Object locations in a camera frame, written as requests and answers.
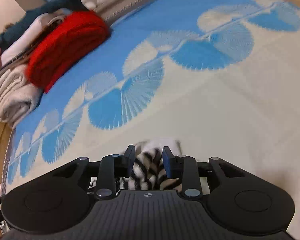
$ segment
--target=beige folded towel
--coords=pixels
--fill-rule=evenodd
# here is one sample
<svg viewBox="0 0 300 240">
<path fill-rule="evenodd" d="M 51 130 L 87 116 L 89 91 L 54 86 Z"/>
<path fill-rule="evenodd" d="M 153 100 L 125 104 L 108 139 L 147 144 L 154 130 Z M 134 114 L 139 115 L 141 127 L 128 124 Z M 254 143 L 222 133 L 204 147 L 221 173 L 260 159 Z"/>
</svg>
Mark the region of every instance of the beige folded towel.
<svg viewBox="0 0 300 240">
<path fill-rule="evenodd" d="M 5 96 L 26 84 L 25 69 L 26 65 L 20 65 L 13 70 L 7 69 L 0 77 L 0 103 Z"/>
<path fill-rule="evenodd" d="M 42 89 L 29 83 L 6 95 L 0 102 L 0 121 L 14 129 L 37 107 L 42 93 Z"/>
</svg>

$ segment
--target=blue patterned bedsheet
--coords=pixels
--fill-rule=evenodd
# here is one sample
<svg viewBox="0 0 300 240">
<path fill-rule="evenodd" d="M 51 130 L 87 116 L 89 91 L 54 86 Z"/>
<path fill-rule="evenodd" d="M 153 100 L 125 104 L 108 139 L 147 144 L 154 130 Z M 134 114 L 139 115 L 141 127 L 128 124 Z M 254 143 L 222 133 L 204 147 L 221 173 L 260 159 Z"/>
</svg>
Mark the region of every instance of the blue patterned bedsheet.
<svg viewBox="0 0 300 240">
<path fill-rule="evenodd" d="M 98 130 L 115 130 L 142 114 L 165 77 L 163 57 L 198 74 L 225 68 L 253 50 L 242 19 L 296 32 L 296 11 L 281 0 L 157 0 L 118 21 L 111 37 L 60 78 L 17 126 L 8 184 L 28 176 L 38 155 L 52 164 L 68 154 L 84 107 Z"/>
</svg>

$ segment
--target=stack of folded clothes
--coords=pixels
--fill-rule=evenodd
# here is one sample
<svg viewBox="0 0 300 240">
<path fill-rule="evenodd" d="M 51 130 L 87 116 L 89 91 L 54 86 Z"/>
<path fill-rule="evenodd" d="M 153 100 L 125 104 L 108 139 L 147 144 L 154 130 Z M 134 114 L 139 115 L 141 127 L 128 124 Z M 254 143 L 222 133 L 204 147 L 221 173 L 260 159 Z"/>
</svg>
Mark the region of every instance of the stack of folded clothes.
<svg viewBox="0 0 300 240">
<path fill-rule="evenodd" d="M 0 34 L 0 121 L 15 128 L 43 91 L 109 34 L 81 0 L 55 0 L 27 11 Z"/>
</svg>

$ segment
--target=logo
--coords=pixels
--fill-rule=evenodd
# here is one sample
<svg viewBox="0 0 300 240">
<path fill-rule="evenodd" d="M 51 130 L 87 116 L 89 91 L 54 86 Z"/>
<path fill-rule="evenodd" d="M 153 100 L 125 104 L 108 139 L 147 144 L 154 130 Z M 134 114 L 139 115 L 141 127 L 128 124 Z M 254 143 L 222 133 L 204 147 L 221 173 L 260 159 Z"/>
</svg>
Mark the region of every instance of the logo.
<svg viewBox="0 0 300 240">
<path fill-rule="evenodd" d="M 152 197 L 152 194 L 151 193 L 145 193 L 145 194 L 143 194 L 145 197 Z"/>
</svg>

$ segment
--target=red knitted sweater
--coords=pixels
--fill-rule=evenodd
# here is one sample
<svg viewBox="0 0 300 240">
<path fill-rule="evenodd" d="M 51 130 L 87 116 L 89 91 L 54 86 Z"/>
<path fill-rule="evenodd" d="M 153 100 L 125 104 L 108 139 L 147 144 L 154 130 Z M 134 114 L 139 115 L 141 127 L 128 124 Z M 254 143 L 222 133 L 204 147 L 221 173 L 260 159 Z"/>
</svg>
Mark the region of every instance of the red knitted sweater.
<svg viewBox="0 0 300 240">
<path fill-rule="evenodd" d="M 75 62 L 109 34 L 107 25 L 93 11 L 72 13 L 34 50 L 26 76 L 47 93 Z"/>
</svg>

